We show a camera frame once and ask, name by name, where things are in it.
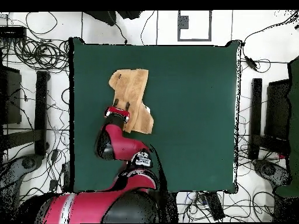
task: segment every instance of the cable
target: cable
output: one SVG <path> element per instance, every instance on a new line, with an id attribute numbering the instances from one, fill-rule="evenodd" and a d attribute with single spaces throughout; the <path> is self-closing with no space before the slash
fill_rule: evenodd
<path id="1" fill-rule="evenodd" d="M 291 23 L 291 22 L 294 22 L 294 21 L 296 20 L 296 18 L 298 18 L 298 12 L 299 12 L 299 10 L 296 10 L 296 11 L 295 11 L 289 18 L 287 18 L 287 19 L 286 19 L 285 21 L 283 21 L 283 22 L 280 22 L 280 23 L 273 24 L 273 25 L 271 25 L 271 26 L 265 27 L 264 29 L 262 29 L 262 30 L 260 30 L 260 31 L 256 31 L 256 32 L 250 34 L 249 36 L 247 36 L 247 37 L 245 38 L 245 40 L 244 40 L 244 42 L 243 42 L 243 46 L 242 46 L 242 52 L 243 52 L 244 57 L 247 57 L 247 56 L 245 55 L 245 53 L 244 53 L 244 46 L 245 46 L 245 44 L 246 44 L 246 40 L 247 40 L 250 36 L 252 36 L 252 35 L 254 35 L 254 34 L 257 34 L 257 33 L 260 33 L 260 32 L 263 32 L 263 31 L 265 31 L 265 30 L 267 30 L 267 29 L 270 29 L 270 28 L 272 28 L 272 27 L 277 27 L 277 26 L 280 26 L 280 25 L 286 25 L 286 24 L 289 24 L 289 23 Z"/>
<path id="2" fill-rule="evenodd" d="M 260 222 L 262 222 L 262 220 L 258 217 L 258 215 L 257 215 L 257 213 L 256 213 L 256 207 L 259 207 L 260 209 L 261 209 L 261 207 L 258 206 L 257 204 L 255 205 L 255 197 L 256 197 L 257 195 L 261 194 L 261 193 L 265 193 L 265 194 L 270 195 L 271 197 L 274 198 L 274 196 L 273 196 L 271 193 L 267 192 L 267 191 L 260 191 L 260 192 L 257 192 L 257 193 L 252 197 L 253 212 L 254 212 L 256 218 L 257 218 Z M 264 211 L 264 212 L 266 212 L 268 215 L 270 215 L 270 216 L 273 217 L 273 214 L 270 214 L 270 213 L 267 212 L 267 211 Z"/>
<path id="3" fill-rule="evenodd" d="M 250 36 L 252 36 L 252 35 L 254 35 L 254 34 L 257 34 L 257 33 L 260 33 L 260 32 L 263 32 L 263 31 L 265 31 L 265 30 L 267 30 L 267 29 L 270 29 L 270 28 L 273 28 L 273 27 L 277 27 L 277 26 L 280 26 L 280 25 L 286 25 L 286 24 L 289 24 L 289 23 L 291 23 L 291 22 L 294 22 L 297 18 L 298 18 L 298 12 L 299 12 L 299 10 L 296 10 L 289 18 L 287 18 L 285 21 L 283 21 L 283 22 L 280 22 L 280 23 L 277 23 L 277 24 L 273 24 L 273 25 L 271 25 L 271 26 L 268 26 L 268 27 L 265 27 L 264 29 L 262 29 L 262 30 L 260 30 L 260 31 L 256 31 L 256 32 L 254 32 L 254 33 L 251 33 L 250 35 L 248 35 L 246 38 L 245 38 L 245 40 L 244 40 L 244 42 L 242 43 L 242 52 L 243 52 L 243 55 L 244 55 L 244 57 L 245 57 L 245 62 L 248 64 L 248 67 L 251 67 L 253 70 L 255 70 L 256 72 L 258 72 L 258 73 L 265 73 L 265 72 L 267 72 L 269 69 L 270 69 L 270 67 L 271 67 L 271 62 L 270 62 L 270 60 L 268 60 L 268 59 L 260 59 L 260 60 L 257 60 L 257 61 L 254 61 L 252 58 L 249 58 L 249 57 L 247 57 L 246 55 L 245 55 L 245 53 L 244 53 L 244 46 L 245 46 L 245 44 L 246 44 L 246 40 L 250 37 Z M 267 69 L 267 70 L 265 70 L 265 71 L 258 71 L 257 69 L 257 66 L 256 66 L 256 62 L 258 62 L 258 61 L 262 61 L 262 60 L 267 60 L 268 62 L 269 62 L 269 68 Z"/>
<path id="4" fill-rule="evenodd" d="M 37 188 L 37 187 L 32 187 L 25 195 L 21 195 L 20 197 L 20 201 L 22 201 L 23 199 L 24 199 L 24 197 L 26 197 L 26 196 L 33 196 L 33 195 L 35 195 L 35 193 L 33 193 L 33 194 L 31 194 L 31 195 L 28 195 L 29 194 L 29 192 L 31 192 L 31 190 L 33 190 L 33 189 L 35 189 L 36 190 L 36 192 L 35 193 L 37 193 L 38 191 L 39 192 L 41 192 L 42 194 L 44 194 L 44 192 L 41 190 L 41 189 L 39 189 L 39 188 Z"/>
<path id="5" fill-rule="evenodd" d="M 142 31 L 141 31 L 140 39 L 141 39 L 141 42 L 142 42 L 143 45 L 144 45 L 144 43 L 143 43 L 143 40 L 142 40 L 142 33 L 143 33 L 143 31 L 144 31 L 145 26 L 147 25 L 148 20 L 153 16 L 154 13 L 155 13 L 155 10 L 154 10 L 153 13 L 150 15 L 150 17 L 147 19 L 147 21 L 145 22 L 144 27 L 143 27 L 143 29 L 142 29 Z"/>
<path id="6" fill-rule="evenodd" d="M 120 28 L 119 25 L 117 25 L 116 22 L 112 19 L 111 14 L 110 14 L 110 11 L 107 11 L 107 12 L 108 12 L 109 18 L 112 20 L 112 22 L 114 22 L 114 24 L 115 24 L 115 25 L 117 26 L 117 28 L 120 30 L 120 34 L 121 34 L 121 36 L 123 36 L 123 32 L 121 31 L 121 28 Z M 123 36 L 123 38 L 124 38 L 124 44 L 126 45 L 126 44 L 128 43 L 128 40 L 127 40 L 127 38 L 125 38 L 124 36 Z"/>
<path id="7" fill-rule="evenodd" d="M 36 13 L 36 12 L 29 12 L 27 15 L 26 15 L 26 26 L 27 26 L 27 28 L 29 29 L 29 31 L 37 38 L 37 39 L 39 39 L 36 35 L 42 35 L 42 34 L 47 34 L 47 33 L 49 33 L 49 32 L 51 32 L 56 26 L 57 26 L 57 24 L 58 24 L 58 21 L 57 21 L 57 19 L 56 19 L 56 17 L 51 13 L 51 12 L 48 12 L 54 19 L 55 19 L 55 25 L 54 25 L 54 27 L 52 27 L 49 31 L 46 31 L 46 32 L 44 32 L 44 33 L 37 33 L 37 32 L 35 32 L 35 31 L 33 31 L 31 28 L 29 28 L 29 25 L 28 25 L 28 16 L 31 14 L 31 13 Z"/>
<path id="8" fill-rule="evenodd" d="M 69 87 L 68 87 L 67 89 L 63 90 L 63 92 L 62 92 L 62 94 L 61 94 L 61 100 L 62 100 L 66 105 L 69 105 L 69 103 L 65 102 L 65 100 L 63 99 L 63 94 L 64 94 L 67 90 L 69 90 Z"/>

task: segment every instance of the floor tile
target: floor tile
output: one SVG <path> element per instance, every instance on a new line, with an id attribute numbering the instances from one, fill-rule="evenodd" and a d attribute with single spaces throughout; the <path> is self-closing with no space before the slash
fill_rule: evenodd
<path id="1" fill-rule="evenodd" d="M 287 10 L 234 10 L 232 39 L 244 41 L 251 33 L 283 22 L 290 15 Z M 294 26 L 290 23 L 253 34 L 246 40 L 245 55 L 253 60 L 290 62 L 299 56 L 299 30 Z"/>
<path id="2" fill-rule="evenodd" d="M 123 19 L 116 12 L 116 23 L 121 28 L 123 36 L 127 39 L 127 44 L 141 46 L 142 41 L 145 45 L 154 45 L 156 43 L 156 10 L 143 11 L 140 17 L 134 20 L 130 20 L 129 18 Z M 116 25 L 111 27 L 105 22 L 96 20 L 92 16 L 83 13 L 83 27 L 82 38 L 88 44 L 124 44 L 124 38 L 121 36 L 120 30 Z"/>
<path id="3" fill-rule="evenodd" d="M 198 30 L 203 29 L 200 23 L 197 23 L 196 17 L 206 15 L 206 12 L 197 11 L 182 11 L 182 15 L 189 16 L 189 27 L 193 29 L 194 38 L 191 32 L 188 36 L 191 39 L 196 39 L 201 35 L 205 36 L 206 31 L 200 34 Z M 213 10 L 212 25 L 211 25 L 211 41 L 178 41 L 178 11 L 177 10 L 159 10 L 158 11 L 158 44 L 159 45 L 215 45 L 225 46 L 231 40 L 231 10 Z"/>

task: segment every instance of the green table surface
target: green table surface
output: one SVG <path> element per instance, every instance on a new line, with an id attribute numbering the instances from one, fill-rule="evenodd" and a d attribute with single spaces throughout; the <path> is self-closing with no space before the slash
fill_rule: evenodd
<path id="1" fill-rule="evenodd" d="M 147 69 L 143 102 L 152 134 L 125 133 L 152 144 L 169 191 L 234 187 L 234 125 L 239 41 L 227 47 L 93 45 L 74 42 L 74 191 L 108 188 L 122 162 L 94 154 L 112 105 L 108 81 L 118 69 Z M 157 163 L 154 158 L 154 171 Z"/>

